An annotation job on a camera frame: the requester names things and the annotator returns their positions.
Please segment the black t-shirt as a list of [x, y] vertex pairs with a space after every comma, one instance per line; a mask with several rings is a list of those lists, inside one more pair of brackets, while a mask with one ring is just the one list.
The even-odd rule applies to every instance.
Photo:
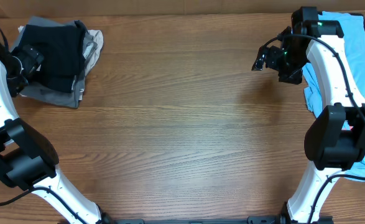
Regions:
[[86, 29], [80, 24], [44, 27], [26, 25], [14, 52], [32, 47], [43, 56], [40, 69], [34, 70], [29, 81], [51, 90], [71, 93], [74, 83], [83, 70], [83, 39]]

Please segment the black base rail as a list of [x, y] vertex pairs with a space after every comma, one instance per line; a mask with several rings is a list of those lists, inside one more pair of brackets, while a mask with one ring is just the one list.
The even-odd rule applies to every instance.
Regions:
[[282, 215], [250, 216], [246, 219], [204, 219], [204, 220], [115, 220], [113, 224], [298, 224], [288, 221]]

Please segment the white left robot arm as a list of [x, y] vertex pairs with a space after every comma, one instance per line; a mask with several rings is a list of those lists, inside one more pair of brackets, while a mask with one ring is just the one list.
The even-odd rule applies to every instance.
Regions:
[[12, 99], [29, 84], [43, 59], [30, 45], [10, 52], [7, 41], [0, 42], [0, 181], [22, 190], [0, 207], [35, 194], [69, 223], [114, 223], [66, 178], [51, 142], [16, 112]]

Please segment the light blue printed t-shirt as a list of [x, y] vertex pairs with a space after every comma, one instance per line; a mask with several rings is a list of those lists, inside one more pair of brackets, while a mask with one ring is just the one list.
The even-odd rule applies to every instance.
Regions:
[[[339, 21], [344, 32], [346, 58], [354, 81], [365, 98], [365, 28], [364, 17], [348, 13], [323, 11], [320, 20]], [[303, 76], [308, 83], [304, 89], [307, 108], [316, 117], [323, 111], [322, 96], [312, 64], [303, 67]], [[365, 157], [346, 172], [349, 175], [365, 177]]]

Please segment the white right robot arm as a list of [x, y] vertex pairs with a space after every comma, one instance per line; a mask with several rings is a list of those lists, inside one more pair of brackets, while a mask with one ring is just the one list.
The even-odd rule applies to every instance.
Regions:
[[315, 71], [323, 111], [304, 140], [307, 168], [297, 190], [281, 212], [249, 217], [249, 223], [331, 223], [320, 210], [335, 183], [348, 177], [365, 156], [365, 98], [354, 81], [346, 59], [344, 32], [338, 21], [320, 20], [315, 7], [301, 7], [291, 25], [277, 36], [280, 47], [266, 42], [259, 48], [254, 71], [271, 68], [279, 81], [299, 84], [303, 67]]

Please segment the folded grey shorts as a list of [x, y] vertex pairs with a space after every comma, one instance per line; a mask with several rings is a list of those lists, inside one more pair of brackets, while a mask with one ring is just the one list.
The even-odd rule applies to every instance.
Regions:
[[43, 56], [27, 79], [20, 95], [58, 106], [77, 108], [85, 90], [87, 74], [97, 63], [103, 47], [100, 30], [88, 30], [80, 20], [61, 24], [31, 17], [19, 29], [11, 47], [14, 53], [31, 47]]

